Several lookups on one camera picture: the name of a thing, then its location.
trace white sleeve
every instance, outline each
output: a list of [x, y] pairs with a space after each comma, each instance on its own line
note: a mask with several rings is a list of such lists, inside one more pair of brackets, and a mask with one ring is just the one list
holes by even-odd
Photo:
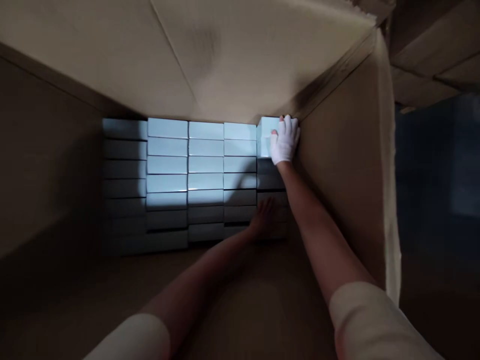
[[104, 338], [84, 360], [166, 360], [170, 335], [156, 316], [130, 316]]
[[442, 359], [377, 286], [343, 285], [331, 297], [329, 311], [339, 359]]

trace white glove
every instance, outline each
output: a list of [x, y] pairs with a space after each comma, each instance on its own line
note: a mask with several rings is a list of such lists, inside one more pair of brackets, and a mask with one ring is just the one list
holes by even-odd
[[290, 115], [280, 116], [278, 133], [273, 130], [270, 135], [270, 154], [274, 165], [279, 162], [291, 162], [300, 139], [299, 120]]

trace forearm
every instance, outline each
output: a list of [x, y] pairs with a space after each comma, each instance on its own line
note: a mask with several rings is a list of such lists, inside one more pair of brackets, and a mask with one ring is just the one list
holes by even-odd
[[278, 170], [298, 224], [310, 263], [327, 304], [342, 285], [374, 280], [355, 256], [332, 217], [308, 188], [292, 164], [282, 161]]
[[256, 235], [249, 227], [218, 243], [140, 311], [157, 316], [166, 325], [170, 335], [170, 355], [177, 351], [189, 332], [204, 304], [208, 289]]

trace light blue box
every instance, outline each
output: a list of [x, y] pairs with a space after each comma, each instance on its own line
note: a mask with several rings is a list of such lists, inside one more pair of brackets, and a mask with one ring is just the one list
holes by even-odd
[[285, 189], [285, 184], [280, 175], [256, 175], [256, 188], [257, 189]]
[[216, 156], [189, 156], [189, 173], [223, 173], [224, 158]]
[[256, 127], [256, 146], [258, 158], [270, 158], [270, 135], [272, 130], [279, 131], [279, 117], [262, 116]]
[[223, 223], [223, 206], [199, 206], [188, 209], [189, 224]]
[[145, 216], [107, 219], [103, 223], [103, 233], [107, 236], [146, 234], [147, 220]]
[[223, 238], [228, 239], [229, 237], [232, 237], [233, 235], [236, 235], [243, 230], [246, 230], [248, 226], [224, 226], [223, 227]]
[[188, 241], [190, 243], [222, 240], [224, 237], [224, 224], [194, 224], [188, 227]]
[[255, 173], [224, 173], [223, 188], [230, 189], [255, 189], [257, 187], [257, 174]]
[[256, 173], [257, 158], [251, 156], [225, 156], [223, 158], [225, 173]]
[[103, 161], [104, 179], [146, 179], [147, 162], [145, 160], [105, 160]]
[[256, 205], [257, 190], [224, 190], [223, 204], [225, 206]]
[[147, 175], [149, 193], [177, 193], [187, 191], [187, 175]]
[[251, 206], [225, 206], [223, 211], [226, 223], [249, 222], [255, 215], [257, 207]]
[[148, 156], [146, 167], [149, 174], [186, 174], [187, 158], [184, 156]]
[[225, 156], [254, 157], [257, 155], [257, 142], [254, 140], [224, 140]]
[[256, 161], [256, 172], [262, 175], [280, 174], [271, 158], [258, 158]]
[[103, 180], [105, 199], [144, 198], [147, 196], [145, 179]]
[[110, 139], [147, 140], [147, 122], [104, 118], [103, 136]]
[[281, 192], [259, 192], [256, 194], [256, 202], [259, 204], [262, 200], [274, 198], [278, 206], [287, 207], [289, 206], [289, 198], [287, 193], [284, 191]]
[[224, 204], [223, 190], [193, 190], [188, 191], [188, 206], [202, 207]]
[[103, 157], [119, 160], [147, 160], [145, 141], [104, 140]]
[[213, 190], [224, 188], [222, 173], [190, 173], [188, 174], [188, 190]]
[[146, 211], [184, 210], [187, 192], [149, 192], [146, 194]]
[[107, 251], [110, 255], [140, 255], [181, 250], [189, 246], [189, 232], [185, 229], [145, 235], [122, 236], [110, 239], [107, 246]]
[[107, 218], [133, 218], [145, 215], [145, 198], [106, 199], [103, 214]]
[[225, 139], [257, 140], [257, 127], [255, 125], [234, 122], [226, 122], [223, 125]]
[[190, 156], [213, 156], [224, 155], [223, 140], [199, 140], [191, 139], [188, 143], [188, 154]]
[[156, 156], [188, 156], [189, 141], [164, 137], [148, 138], [148, 155]]
[[188, 123], [188, 137], [190, 139], [223, 140], [224, 125], [214, 122], [196, 122]]
[[182, 120], [148, 118], [148, 136], [156, 138], [188, 139], [189, 123]]
[[146, 228], [148, 230], [186, 227], [187, 210], [150, 211], [146, 213]]

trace hand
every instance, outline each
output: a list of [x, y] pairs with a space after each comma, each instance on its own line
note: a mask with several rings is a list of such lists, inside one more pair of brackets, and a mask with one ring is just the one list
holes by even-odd
[[273, 197], [260, 201], [253, 219], [250, 221], [249, 229], [258, 236], [266, 233], [274, 222], [274, 215], [277, 212], [277, 204]]
[[274, 165], [279, 162], [291, 162], [300, 139], [299, 120], [290, 115], [280, 116], [278, 133], [272, 130], [270, 135], [270, 154]]

